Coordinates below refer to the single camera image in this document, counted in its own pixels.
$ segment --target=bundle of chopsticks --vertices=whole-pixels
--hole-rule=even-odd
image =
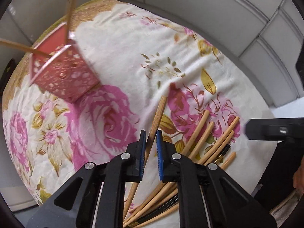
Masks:
[[[147,139],[145,163],[147,162],[148,156],[150,154],[157,129],[159,127],[159,124],[162,119],[162,115],[166,107],[166,103],[167,103],[167,98],[162,96]],[[207,138],[209,137],[214,127],[214,122],[210,122],[207,125],[207,128],[204,131],[202,137],[200,138],[200,140],[198,141],[192,152],[190,152],[189,150],[194,144],[195,140],[197,139],[204,124],[206,123],[209,117],[209,113],[210,112],[208,110],[204,111],[203,116],[200,119],[197,127],[195,128],[189,141],[187,142],[186,146],[181,152],[182,155],[188,156],[188,158],[190,158],[192,161],[195,161],[195,156],[199,153],[201,148],[204,146]],[[210,148],[210,150],[198,162],[196,162],[197,164],[207,165],[212,162],[216,162],[216,163],[219,162],[219,159],[223,157],[230,148],[229,142],[234,135],[233,129],[238,124],[239,120],[240,120],[239,117],[236,117],[233,120],[233,122],[229,125],[227,130],[222,134],[220,138],[217,139],[217,141]],[[225,170],[230,165],[230,163],[235,159],[235,157],[236,157],[236,152],[232,152],[220,167],[223,170]],[[138,187],[138,183],[133,183],[131,186],[127,201],[124,206],[124,217],[123,217],[124,219],[129,211],[137,187]],[[128,217],[126,220],[124,220],[123,227],[140,228],[162,217],[169,215],[170,213],[174,212],[177,209],[178,209],[177,184],[160,182],[157,185],[157,187],[153,190],[153,192],[145,199],[145,201],[136,209],[132,210],[133,213],[131,214],[131,216]]]

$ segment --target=hand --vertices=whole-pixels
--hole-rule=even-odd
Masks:
[[[304,193],[304,157],[302,158],[301,165],[293,175],[293,187],[299,189]]]

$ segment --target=floral tablecloth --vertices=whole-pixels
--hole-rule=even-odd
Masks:
[[[215,127],[197,160],[240,116],[231,142],[237,157],[227,172],[246,191],[253,191],[276,142],[248,141],[244,125],[248,119],[273,115],[226,56],[194,31],[115,0],[84,4],[73,19],[80,50],[101,84],[76,103],[66,103],[29,86],[26,54],[3,95],[8,150],[39,205],[85,162],[108,162],[137,141],[141,129],[148,132],[161,95],[168,96],[168,105],[160,128],[177,151],[189,140],[203,111],[210,111],[208,121]],[[131,208],[159,183],[155,152],[154,146]],[[178,226],[178,222],[176,212],[152,225]]]

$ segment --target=pink container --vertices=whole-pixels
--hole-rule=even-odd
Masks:
[[[36,47],[52,55],[45,58],[30,54],[30,84],[37,84],[67,102],[73,103],[99,83],[77,47],[73,33],[69,44],[64,44],[66,23],[62,23],[48,34]]]

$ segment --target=tiled wall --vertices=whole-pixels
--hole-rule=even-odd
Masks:
[[[78,0],[78,5],[86,1]],[[207,39],[250,71],[247,76],[269,105],[281,106],[304,96],[295,70],[304,21],[291,0],[130,1],[162,9],[204,31]],[[64,14],[65,7],[66,0],[13,0],[0,21],[0,25],[10,26],[9,35],[0,27],[0,37],[31,44]],[[0,48],[1,61],[8,62],[11,55],[20,60],[22,54]]]

